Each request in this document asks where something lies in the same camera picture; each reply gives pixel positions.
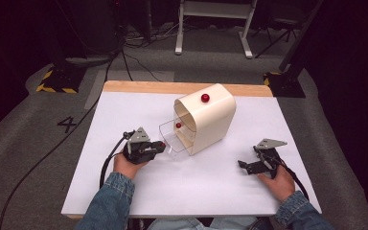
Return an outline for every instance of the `white paper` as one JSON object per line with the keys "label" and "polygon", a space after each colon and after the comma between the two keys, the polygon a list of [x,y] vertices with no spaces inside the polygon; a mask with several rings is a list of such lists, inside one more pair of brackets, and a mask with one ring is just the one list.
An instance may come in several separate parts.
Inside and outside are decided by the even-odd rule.
{"label": "white paper", "polygon": [[[151,141],[159,126],[173,119],[174,100],[183,95],[103,92],[65,199],[63,215],[83,215],[99,190],[101,168],[124,131],[143,127]],[[237,111],[227,135],[211,147],[181,160],[158,154],[140,170],[130,207],[132,217],[267,216],[279,203],[238,160],[258,161],[252,147],[264,138],[287,142],[278,147],[296,172],[312,205],[320,207],[300,154],[275,98],[235,97]],[[109,165],[106,176],[111,172]]]}

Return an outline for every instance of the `cream plastic box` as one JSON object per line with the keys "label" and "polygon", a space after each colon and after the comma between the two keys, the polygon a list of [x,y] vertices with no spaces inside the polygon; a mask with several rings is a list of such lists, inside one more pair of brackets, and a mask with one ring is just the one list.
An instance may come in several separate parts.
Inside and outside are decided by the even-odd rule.
{"label": "cream plastic box", "polygon": [[160,126],[160,133],[172,153],[194,155],[226,135],[235,111],[234,97],[217,83],[176,99],[174,119]]}

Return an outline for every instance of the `yellow black tape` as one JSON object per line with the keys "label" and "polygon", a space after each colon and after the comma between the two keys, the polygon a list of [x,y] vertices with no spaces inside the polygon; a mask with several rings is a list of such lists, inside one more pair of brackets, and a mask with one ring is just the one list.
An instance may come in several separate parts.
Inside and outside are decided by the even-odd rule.
{"label": "yellow black tape", "polygon": [[53,75],[54,66],[50,67],[47,73],[44,75],[43,80],[41,80],[40,85],[37,87],[36,91],[45,91],[50,93],[78,93],[78,88],[61,88],[61,87],[50,87],[45,85],[45,83],[50,79]]}
{"label": "yellow black tape", "polygon": [[268,77],[276,75],[276,76],[281,76],[284,73],[278,73],[278,72],[268,72],[268,73],[264,73],[263,74],[263,80],[264,80],[264,85],[265,86],[270,86],[270,81],[268,79]]}

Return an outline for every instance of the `floor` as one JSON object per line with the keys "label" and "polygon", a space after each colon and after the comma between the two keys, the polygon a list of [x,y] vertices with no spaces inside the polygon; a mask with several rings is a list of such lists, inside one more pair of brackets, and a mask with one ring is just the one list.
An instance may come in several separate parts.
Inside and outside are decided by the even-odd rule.
{"label": "floor", "polygon": [[[158,78],[160,81],[263,84],[262,75],[279,71],[278,66],[294,39],[280,41],[260,58],[247,59],[237,34],[241,29],[211,27],[188,31],[184,34],[181,56],[174,54],[175,36],[146,48],[125,47],[131,77],[134,81]],[[254,53],[268,45],[265,32],[254,37],[249,35],[248,40]],[[58,122],[68,117],[73,117],[76,123],[82,120],[101,92],[106,66],[88,69],[78,94],[36,92],[49,67],[29,77],[26,82],[29,97],[0,123],[0,217],[15,185],[33,169],[13,194],[4,215],[3,229],[71,229],[77,222],[62,216],[60,210],[95,111],[88,113],[79,128],[59,146],[66,134],[65,127],[58,126]],[[129,80],[122,56],[117,56],[110,66],[108,78]],[[323,216],[335,229],[368,229],[364,193],[322,112],[315,84],[306,71],[299,81],[307,97],[278,98],[278,102],[310,175]]]}

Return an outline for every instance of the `denim sleeve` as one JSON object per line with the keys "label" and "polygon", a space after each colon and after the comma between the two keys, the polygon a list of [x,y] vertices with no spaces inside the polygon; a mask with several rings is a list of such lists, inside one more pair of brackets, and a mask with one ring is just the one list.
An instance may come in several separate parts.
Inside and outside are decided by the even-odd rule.
{"label": "denim sleeve", "polygon": [[75,229],[125,229],[133,193],[133,182],[112,172]]}
{"label": "denim sleeve", "polygon": [[301,191],[296,191],[280,206],[276,219],[284,227],[291,226],[292,229],[334,229]]}

